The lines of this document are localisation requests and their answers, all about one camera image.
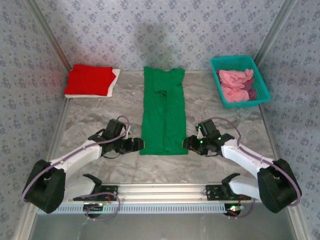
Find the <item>aluminium mounting rail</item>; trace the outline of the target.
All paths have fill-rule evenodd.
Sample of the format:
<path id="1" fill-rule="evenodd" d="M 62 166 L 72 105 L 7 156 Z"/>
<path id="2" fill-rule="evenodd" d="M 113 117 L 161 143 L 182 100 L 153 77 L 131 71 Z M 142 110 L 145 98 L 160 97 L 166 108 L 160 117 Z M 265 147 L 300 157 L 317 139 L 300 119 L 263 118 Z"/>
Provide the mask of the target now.
<path id="1" fill-rule="evenodd" d="M 117 195 L 111 192 L 101 192 L 90 194 L 95 185 L 115 185 L 118 186 Z M 203 184 L 103 184 L 93 182 L 90 179 L 70 183 L 68 185 L 58 184 L 32 187 L 25 195 L 26 201 L 37 205 L 53 204 L 57 208 L 63 202 L 74 201 L 73 198 L 94 197 L 99 195 L 112 195 L 128 201 L 208 201 L 203 194 L 206 185 Z"/>

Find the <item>crumpled maroon t-shirt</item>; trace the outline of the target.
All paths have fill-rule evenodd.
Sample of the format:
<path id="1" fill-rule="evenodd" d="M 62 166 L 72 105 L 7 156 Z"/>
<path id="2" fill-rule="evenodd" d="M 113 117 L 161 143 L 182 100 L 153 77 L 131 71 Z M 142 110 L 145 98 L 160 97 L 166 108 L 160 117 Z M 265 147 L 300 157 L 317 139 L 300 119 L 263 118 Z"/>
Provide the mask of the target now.
<path id="1" fill-rule="evenodd" d="M 253 89 L 254 82 L 255 82 L 255 79 L 252 77 L 251 79 L 243 83 L 242 90 L 247 91 L 249 101 L 255 101 L 257 97 L 257 90 Z"/>

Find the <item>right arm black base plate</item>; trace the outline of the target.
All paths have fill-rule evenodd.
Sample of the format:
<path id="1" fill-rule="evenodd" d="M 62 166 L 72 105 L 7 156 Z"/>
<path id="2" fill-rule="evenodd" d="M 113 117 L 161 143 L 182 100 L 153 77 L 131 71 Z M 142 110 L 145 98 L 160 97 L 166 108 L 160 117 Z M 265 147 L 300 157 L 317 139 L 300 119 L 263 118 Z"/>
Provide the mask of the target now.
<path id="1" fill-rule="evenodd" d="M 208 201 L 240 201 L 252 199 L 246 195 L 235 194 L 229 186 L 224 184 L 206 185 L 205 195 Z"/>

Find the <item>green t-shirt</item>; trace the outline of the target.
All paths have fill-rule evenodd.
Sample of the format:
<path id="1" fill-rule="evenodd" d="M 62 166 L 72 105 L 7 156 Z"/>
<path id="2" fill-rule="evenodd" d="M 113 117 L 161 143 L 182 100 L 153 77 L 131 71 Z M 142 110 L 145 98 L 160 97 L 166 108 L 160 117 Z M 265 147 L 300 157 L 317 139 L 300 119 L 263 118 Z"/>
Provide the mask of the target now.
<path id="1" fill-rule="evenodd" d="M 183 80 L 185 70 L 145 66 L 141 155 L 186 155 L 187 123 Z"/>

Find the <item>crumpled pink t-shirt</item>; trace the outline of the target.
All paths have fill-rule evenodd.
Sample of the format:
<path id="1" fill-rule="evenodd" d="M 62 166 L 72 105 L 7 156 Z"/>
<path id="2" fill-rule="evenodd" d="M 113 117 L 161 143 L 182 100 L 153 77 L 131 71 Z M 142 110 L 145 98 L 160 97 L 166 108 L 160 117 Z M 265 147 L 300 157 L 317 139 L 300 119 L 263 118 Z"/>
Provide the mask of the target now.
<path id="1" fill-rule="evenodd" d="M 216 71 L 223 96 L 228 103 L 247 102 L 249 95 L 247 91 L 242 90 L 243 83 L 254 77 L 252 69 L 245 71 L 236 70 L 217 70 Z"/>

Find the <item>teal plastic basket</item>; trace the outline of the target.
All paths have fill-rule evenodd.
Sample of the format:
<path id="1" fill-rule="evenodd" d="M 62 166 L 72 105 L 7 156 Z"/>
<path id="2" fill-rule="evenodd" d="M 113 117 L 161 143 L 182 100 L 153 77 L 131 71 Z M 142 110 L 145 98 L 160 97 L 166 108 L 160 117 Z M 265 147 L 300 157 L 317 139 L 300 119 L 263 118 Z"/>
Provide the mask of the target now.
<path id="1" fill-rule="evenodd" d="M 221 56 L 211 59 L 212 74 L 214 81 L 217 85 L 218 92 L 222 101 L 222 105 L 225 109 L 234 108 L 249 108 L 254 107 L 262 103 L 266 103 L 271 99 L 269 90 L 256 66 L 253 58 L 248 55 L 239 56 Z M 224 98 L 221 84 L 217 75 L 217 70 L 234 70 L 234 71 L 245 71 L 245 69 L 253 70 L 253 89 L 256 89 L 257 95 L 256 100 L 243 101 L 243 102 L 227 102 Z"/>

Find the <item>folded white t-shirt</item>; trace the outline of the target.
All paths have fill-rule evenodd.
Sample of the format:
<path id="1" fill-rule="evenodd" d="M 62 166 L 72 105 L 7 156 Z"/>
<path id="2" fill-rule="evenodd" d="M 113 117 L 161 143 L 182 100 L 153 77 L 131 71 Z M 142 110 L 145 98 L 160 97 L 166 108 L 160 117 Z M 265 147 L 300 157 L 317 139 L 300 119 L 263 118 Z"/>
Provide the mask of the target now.
<path id="1" fill-rule="evenodd" d="M 65 94 L 64 96 L 67 99 L 74 99 L 74 98 L 110 98 L 113 96 L 113 89 L 118 81 L 119 75 L 120 75 L 121 70 L 114 68 L 112 70 L 112 73 L 115 75 L 114 80 L 108 87 L 108 92 L 107 95 L 96 95 L 96 94 Z"/>

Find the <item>folded red t-shirt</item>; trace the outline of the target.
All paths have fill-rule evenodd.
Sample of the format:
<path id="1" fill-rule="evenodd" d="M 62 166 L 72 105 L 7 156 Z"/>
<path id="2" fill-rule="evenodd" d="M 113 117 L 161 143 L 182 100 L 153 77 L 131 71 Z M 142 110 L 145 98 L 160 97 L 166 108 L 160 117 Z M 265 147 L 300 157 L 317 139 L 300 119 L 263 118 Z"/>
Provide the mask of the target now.
<path id="1" fill-rule="evenodd" d="M 106 97 L 116 74 L 111 66 L 75 64 L 68 73 L 65 95 Z"/>

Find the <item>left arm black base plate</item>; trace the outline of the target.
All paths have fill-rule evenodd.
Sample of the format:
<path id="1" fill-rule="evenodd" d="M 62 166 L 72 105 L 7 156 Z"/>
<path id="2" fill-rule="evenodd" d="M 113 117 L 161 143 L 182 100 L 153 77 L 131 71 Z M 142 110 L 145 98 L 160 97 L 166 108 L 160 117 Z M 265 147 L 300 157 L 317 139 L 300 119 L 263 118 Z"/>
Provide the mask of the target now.
<path id="1" fill-rule="evenodd" d="M 109 192 L 114 195 L 118 194 L 118 186 L 117 185 L 95 185 L 90 195 Z M 99 195 L 99 196 L 87 196 L 87 197 L 75 197 L 72 199 L 73 201 L 98 201 L 98 202 L 116 202 L 116 198 L 113 195 Z"/>

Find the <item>aluminium frame post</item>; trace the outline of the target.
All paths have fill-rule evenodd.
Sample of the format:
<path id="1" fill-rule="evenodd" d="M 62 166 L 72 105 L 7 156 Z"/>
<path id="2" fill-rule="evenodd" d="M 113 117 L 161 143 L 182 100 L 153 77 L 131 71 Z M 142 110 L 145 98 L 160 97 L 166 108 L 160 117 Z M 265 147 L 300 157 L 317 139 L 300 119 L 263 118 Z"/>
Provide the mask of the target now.
<path id="1" fill-rule="evenodd" d="M 31 14 L 33 15 L 35 21 L 39 25 L 42 33 L 44 34 L 47 42 L 51 46 L 59 62 L 63 66 L 64 70 L 68 73 L 72 69 L 72 66 L 69 63 L 67 56 L 61 48 L 54 32 L 50 28 L 50 25 L 45 15 L 42 13 L 40 7 L 38 6 L 36 0 L 24 0 L 24 2 L 28 6 Z"/>
<path id="2" fill-rule="evenodd" d="M 258 49 L 254 62 L 259 67 L 266 58 L 268 52 L 270 51 L 273 43 L 275 42 L 278 34 L 280 33 L 282 27 L 286 23 L 290 13 L 292 12 L 294 6 L 297 4 L 298 0 L 284 0 L 278 13 L 276 14 L 272 25 L 270 26 L 260 48 Z"/>

